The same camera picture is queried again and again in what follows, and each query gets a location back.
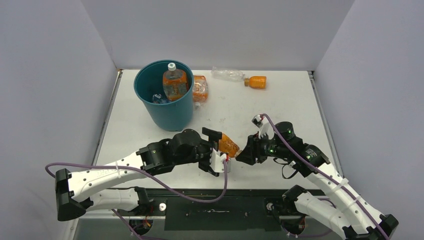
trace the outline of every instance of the orange juice bottle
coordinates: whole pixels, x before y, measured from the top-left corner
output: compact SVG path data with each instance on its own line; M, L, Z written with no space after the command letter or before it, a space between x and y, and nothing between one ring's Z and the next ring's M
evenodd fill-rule
M264 89L267 87L266 76L252 76L251 78L244 79L244 85L250 86L253 89Z
M193 102L198 107L209 95L208 83L203 75L194 75Z
M224 133L222 134L222 139L219 140L218 150L223 153L228 153L230 158L237 157L237 155L242 152L240 147Z
M168 71L163 73L162 84L166 97L170 101L178 100L187 93L187 74L171 62L168 64Z

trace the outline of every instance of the gray wall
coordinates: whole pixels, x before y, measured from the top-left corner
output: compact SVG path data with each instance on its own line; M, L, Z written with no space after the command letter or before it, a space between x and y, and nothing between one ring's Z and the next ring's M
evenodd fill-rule
M115 66L79 0L6 0L0 76L0 239L62 239L44 166L91 163Z
M119 68L314 70L353 0L82 0Z
M424 239L424 1L357 0L315 72L352 186Z

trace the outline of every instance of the white table surface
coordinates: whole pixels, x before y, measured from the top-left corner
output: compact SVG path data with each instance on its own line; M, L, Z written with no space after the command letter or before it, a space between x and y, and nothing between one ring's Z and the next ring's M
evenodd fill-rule
M267 113L276 124L293 123L294 132L304 142L319 147L333 161L329 140L313 88L306 71L243 71L247 76L267 76L265 90L245 87L243 82L215 79L210 70L194 70L204 75L209 86L207 102L196 109L186 128L201 134L202 127L221 131L243 149L248 135L257 132L251 122L256 114ZM96 165L116 161L147 144L172 138L177 132L168 132L155 125L142 101L134 91L138 70L124 70L112 107ZM214 177L198 168L197 163L176 166L172 172L156 176L172 188L221 189L224 177ZM268 158L253 166L235 159L228 174L229 189L289 189L300 185L306 189L317 187L300 173L290 180L281 176L281 166ZM119 187L139 186L162 188L151 179L137 179Z

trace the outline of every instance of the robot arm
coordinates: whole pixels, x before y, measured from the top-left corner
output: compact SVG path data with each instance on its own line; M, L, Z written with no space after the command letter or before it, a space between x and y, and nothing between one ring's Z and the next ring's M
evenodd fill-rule
M378 227L370 217L390 236L399 222L391 214L383 215L368 204L350 185L346 178L339 175L334 165L328 160L321 150L311 144L304 143L295 135L293 125L290 122L279 122L275 125L278 133L285 139L286 143L300 155L305 161L326 174L324 175L315 169L311 169L274 134L272 139L267 135L271 128L270 122L262 115L257 115L252 122L259 128L259 131L247 138L247 145L236 157L236 160L249 165L263 163L268 157L283 159L289 166L298 171L304 178L314 183L325 195L336 205L337 209L329 209L325 203L313 197L304 189L290 191L286 202L294 203L292 207L295 211L309 215L333 231L338 233L343 239L383 239Z
M139 172L122 169L132 167L154 176L171 172L175 166L198 163L198 167L216 177L224 172L226 154L219 154L218 142L221 132L207 128L202 133L208 141L192 130L186 129L172 139L153 142L130 155L106 164L108 169L88 169L70 172L66 168L55 174L57 219L68 221L78 218L87 211L122 209L137 212L149 204L146 190L141 187L109 189L127 181L143 179Z

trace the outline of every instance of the blue trash bin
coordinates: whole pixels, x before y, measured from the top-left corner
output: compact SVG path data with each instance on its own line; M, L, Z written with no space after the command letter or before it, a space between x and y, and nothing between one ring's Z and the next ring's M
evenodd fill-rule
M170 103L153 103L154 94L166 96L162 77L168 70L169 63L175 63L177 69L181 69L187 74L188 92L180 99ZM184 63L160 60L150 63L138 72L134 80L134 90L138 98L143 101L156 125L166 131L182 131L193 117L193 81L193 72Z

